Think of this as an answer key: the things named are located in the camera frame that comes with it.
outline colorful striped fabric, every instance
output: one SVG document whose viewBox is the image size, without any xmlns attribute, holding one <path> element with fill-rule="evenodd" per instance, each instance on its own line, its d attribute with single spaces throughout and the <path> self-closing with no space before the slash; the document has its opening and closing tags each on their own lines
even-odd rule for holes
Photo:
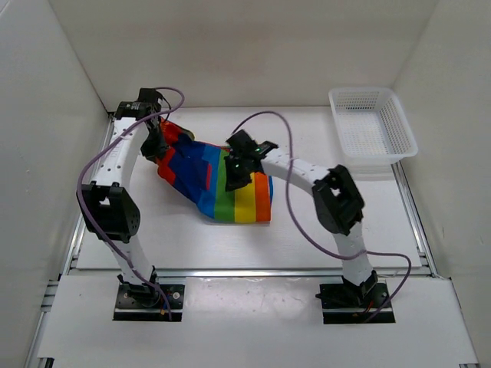
<svg viewBox="0 0 491 368">
<path fill-rule="evenodd" d="M 157 160 L 159 176 L 196 203 L 203 214 L 223 222 L 271 220 L 271 177 L 253 173 L 252 183 L 226 192 L 226 148 L 195 141 L 190 131 L 168 121 L 160 127 L 170 148 Z"/>
</svg>

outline white plastic basket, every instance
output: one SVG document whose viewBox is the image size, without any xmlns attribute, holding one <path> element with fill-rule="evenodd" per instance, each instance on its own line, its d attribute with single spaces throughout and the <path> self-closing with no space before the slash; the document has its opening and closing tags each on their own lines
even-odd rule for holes
<svg viewBox="0 0 491 368">
<path fill-rule="evenodd" d="M 350 169 L 387 167 L 416 155 L 413 132 L 389 88 L 335 88 L 329 91 L 329 100 Z"/>
</svg>

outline cable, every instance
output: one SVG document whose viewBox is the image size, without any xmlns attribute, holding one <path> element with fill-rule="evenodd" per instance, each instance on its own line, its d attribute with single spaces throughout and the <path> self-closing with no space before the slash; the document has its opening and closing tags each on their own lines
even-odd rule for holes
<svg viewBox="0 0 491 368">
<path fill-rule="evenodd" d="M 82 184 L 84 181 L 84 176 L 85 176 L 85 174 L 87 174 L 87 171 L 90 169 L 90 167 L 92 165 L 94 165 L 101 157 L 103 157 L 108 152 L 110 152 L 115 146 L 117 146 L 117 144 L 121 140 L 123 140 L 123 138 L 126 135 L 128 135 L 133 130 L 135 130 L 135 128 L 138 127 L 140 124 L 145 123 L 147 120 L 150 120 L 154 117 L 164 115 L 165 113 L 168 113 L 168 114 L 173 113 L 174 111 L 176 111 L 177 109 L 179 109 L 183 105 L 184 94 L 180 90 L 178 90 L 177 88 L 174 88 L 174 87 L 156 87 L 154 89 L 155 90 L 172 90 L 174 92 L 177 92 L 181 96 L 181 101 L 174 108 L 168 109 L 168 111 L 159 111 L 156 113 L 151 113 L 150 115 L 147 115 L 146 117 L 144 117 L 144 118 L 136 121 L 135 123 L 131 124 L 130 127 L 128 129 L 126 129 L 125 131 L 123 131 L 122 134 L 119 135 L 119 137 L 116 138 L 109 146 L 107 146 L 105 149 L 100 151 L 93 159 L 91 159 L 87 163 L 87 165 L 84 166 L 84 168 L 82 169 L 82 171 L 78 177 L 77 198 L 78 198 L 78 201 L 80 203 L 81 211 L 85 214 L 86 219 L 94 227 L 96 234 L 98 234 L 102 238 L 102 240 L 104 240 L 104 242 L 106 242 L 117 255 L 119 255 L 123 260 L 125 260 L 126 263 L 128 263 L 128 266 L 130 267 L 131 271 L 134 273 L 134 275 L 140 281 L 142 281 L 144 284 L 150 286 L 151 288 L 153 288 L 154 290 L 156 290 L 160 294 L 160 296 L 162 297 L 162 299 L 164 301 L 164 304 L 167 305 L 167 311 L 169 313 L 169 320 L 172 320 L 172 314 L 170 312 L 170 303 L 167 300 L 167 296 L 165 295 L 163 290 L 160 288 L 158 282 L 153 283 L 150 280 L 145 279 L 145 277 L 138 270 L 134 269 L 133 262 L 114 244 L 114 242 L 112 240 L 109 239 L 109 237 L 104 232 L 104 230 L 99 226 L 99 224 L 97 223 L 95 218 L 92 216 L 91 212 L 89 211 L 89 208 L 87 207 L 87 203 L 85 203 L 84 197 L 82 195 Z"/>
<path fill-rule="evenodd" d="M 288 213 L 290 214 L 290 217 L 292 218 L 293 223 L 295 224 L 295 226 L 297 227 L 297 229 L 300 231 L 300 233 L 304 236 L 304 238 L 307 239 L 309 243 L 311 243 L 312 245 L 314 245 L 322 253 L 325 253 L 326 255 L 329 255 L 329 256 L 331 256 L 333 258 L 336 258 L 336 259 L 341 259 L 342 261 L 350 261 L 350 260 L 353 260 L 356 257 L 358 257 L 358 256 L 360 256 L 360 255 L 362 255 L 364 253 L 366 253 L 368 255 L 376 255 L 376 256 L 381 256 L 381 257 L 402 257 L 402 258 L 404 258 L 407 261 L 407 272 L 404 275 L 403 279 L 401 280 L 401 282 L 399 283 L 399 285 L 396 287 L 396 289 L 394 290 L 394 292 L 392 293 L 392 295 L 390 297 L 388 297 L 386 299 L 386 301 L 374 313 L 372 313 L 370 315 L 369 318 L 367 318 L 366 320 L 364 320 L 363 322 L 361 322 L 361 323 L 366 324 L 367 322 L 369 322 L 372 319 L 374 319 L 382 311 L 382 309 L 384 309 L 390 303 L 390 301 L 392 301 L 392 299 L 394 299 L 394 297 L 396 296 L 396 294 L 403 287 L 404 283 L 409 278 L 409 275 L 410 275 L 410 272 L 411 272 L 411 268 L 412 268 L 411 260 L 409 259 L 409 257 L 407 257 L 406 255 L 403 255 L 401 253 L 383 253 L 383 252 L 367 251 L 367 250 L 359 251 L 358 253 L 356 253 L 354 255 L 349 255 L 349 256 L 338 255 L 338 254 L 336 254 L 336 253 L 334 253 L 332 251 L 329 251 L 328 249 L 325 249 L 320 244 L 318 244 L 314 239 L 312 239 L 307 234 L 307 232 L 302 228 L 302 226 L 300 225 L 300 222 L 298 222 L 298 220 L 297 220 L 297 218 L 295 216 L 295 213 L 293 212 L 292 203 L 291 203 L 291 200 L 290 200 L 290 183 L 291 183 L 291 180 L 292 180 L 293 162 L 295 161 L 295 159 L 293 158 L 293 136 L 292 136 L 292 129 L 291 129 L 290 124 L 288 123 L 288 121 L 285 119 L 285 117 L 283 115 L 281 115 L 280 113 L 277 113 L 276 111 L 272 111 L 272 110 L 260 111 L 258 113 L 254 113 L 250 117 L 245 118 L 232 131 L 232 134 L 234 134 L 237 130 L 240 129 L 240 127 L 242 125 L 244 125 L 245 123 L 247 123 L 252 118 L 257 117 L 259 115 L 264 115 L 264 114 L 271 114 L 271 115 L 275 115 L 278 118 L 280 118 L 282 120 L 282 122 L 285 124 L 286 130 L 288 131 L 288 153 L 290 155 L 290 162 L 289 162 L 289 165 L 288 165 L 288 173 L 286 175 L 286 184 L 285 184 L 286 206 L 288 208 Z"/>
<path fill-rule="evenodd" d="M 169 101 L 163 95 L 162 95 L 162 98 L 163 98 L 164 101 L 166 101 L 166 104 L 169 107 L 169 112 L 167 113 L 167 116 L 166 116 L 166 119 L 165 119 L 165 123 L 166 123 L 167 121 L 169 121 L 170 111 L 172 110 L 172 107 L 170 106 Z"/>
<path fill-rule="evenodd" d="M 365 308 L 365 310 L 363 312 L 361 312 L 361 314 L 366 314 L 370 311 L 370 309 L 374 306 L 374 301 L 370 301 L 370 303 L 368 304 L 368 306 Z"/>
<path fill-rule="evenodd" d="M 142 307 L 145 307 L 145 308 L 152 308 L 152 307 L 155 307 L 161 300 L 162 300 L 162 297 L 159 295 L 157 301 L 155 303 L 153 303 L 152 305 L 145 305 L 145 304 L 143 304 L 141 302 L 140 302 L 140 305 Z"/>
</svg>

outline white enclosure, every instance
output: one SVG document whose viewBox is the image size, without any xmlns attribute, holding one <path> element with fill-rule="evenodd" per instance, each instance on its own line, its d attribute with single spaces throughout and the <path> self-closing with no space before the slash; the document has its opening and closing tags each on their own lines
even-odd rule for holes
<svg viewBox="0 0 491 368">
<path fill-rule="evenodd" d="M 321 366 L 329 359 L 333 366 L 457 368 L 479 360 L 491 367 L 490 45 L 489 0 L 0 0 L 0 366 L 44 368 L 37 357 L 53 357 L 54 368 Z M 395 91 L 419 153 L 357 185 L 367 203 L 367 246 L 414 261 L 394 300 L 396 324 L 321 328 L 312 293 L 341 269 L 302 243 L 281 181 L 270 226 L 227 228 L 196 216 L 141 157 L 130 189 L 143 216 L 139 237 L 159 275 L 188 277 L 187 317 L 171 327 L 112 323 L 117 266 L 93 235 L 82 237 L 75 183 L 104 144 L 107 112 L 141 87 L 160 85 L 186 94 L 188 108 L 171 120 L 218 144 L 248 113 L 283 107 L 298 155 L 327 167 L 343 161 L 329 90 Z M 255 123 L 246 128 L 255 138 L 285 144 L 274 119 Z M 157 191 L 159 199 L 147 195 Z M 308 230 L 334 246 L 311 199 L 293 194 Z M 435 277 L 431 253 L 451 282 Z M 405 267 L 396 258 L 372 262 L 385 278 Z M 304 277 L 279 277 L 292 275 Z M 234 294 L 252 281 L 232 276 L 253 278 L 253 297 Z M 390 290 L 397 281 L 387 279 Z M 228 335 L 231 327 L 242 334 Z M 210 332 L 215 340 L 207 340 Z M 160 341 L 169 344 L 162 349 Z M 342 353 L 353 341 L 357 353 Z M 372 342 L 390 353 L 380 355 Z M 166 354 L 183 347 L 179 356 Z M 299 347 L 311 351 L 307 360 L 295 354 Z"/>
</svg>

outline white floor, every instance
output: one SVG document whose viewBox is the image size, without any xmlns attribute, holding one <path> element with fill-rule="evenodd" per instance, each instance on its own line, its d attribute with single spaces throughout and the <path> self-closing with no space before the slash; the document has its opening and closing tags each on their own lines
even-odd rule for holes
<svg viewBox="0 0 491 368">
<path fill-rule="evenodd" d="M 387 280 L 392 291 L 400 279 Z M 323 325 L 318 279 L 188 278 L 180 323 L 112 321 L 114 277 L 61 279 L 39 357 L 54 368 L 458 368 L 477 363 L 449 281 L 411 278 L 395 324 Z"/>
<path fill-rule="evenodd" d="M 232 129 L 262 108 L 182 109 L 171 120 L 192 130 L 198 140 L 224 144 Z M 275 109 L 292 125 L 295 155 L 328 168 L 342 163 L 331 110 L 328 107 Z M 258 142 L 270 140 L 286 148 L 281 120 L 261 116 L 245 125 Z M 414 267 L 421 266 L 413 232 L 392 173 L 382 180 L 357 180 L 366 202 L 364 240 L 373 251 L 401 252 Z M 138 204 L 142 223 L 138 232 L 147 257 L 156 268 L 339 268 L 341 262 L 324 256 L 294 227 L 285 204 L 284 182 L 274 182 L 272 221 L 269 225 L 218 225 L 203 215 L 157 175 L 157 167 L 139 157 L 130 194 Z M 335 251 L 332 236 L 318 223 L 311 197 L 292 190 L 293 206 L 308 233 Z M 403 268 L 404 259 L 371 257 L 377 268 Z M 77 268 L 117 268 L 113 255 L 92 234 L 82 243 Z"/>
</svg>

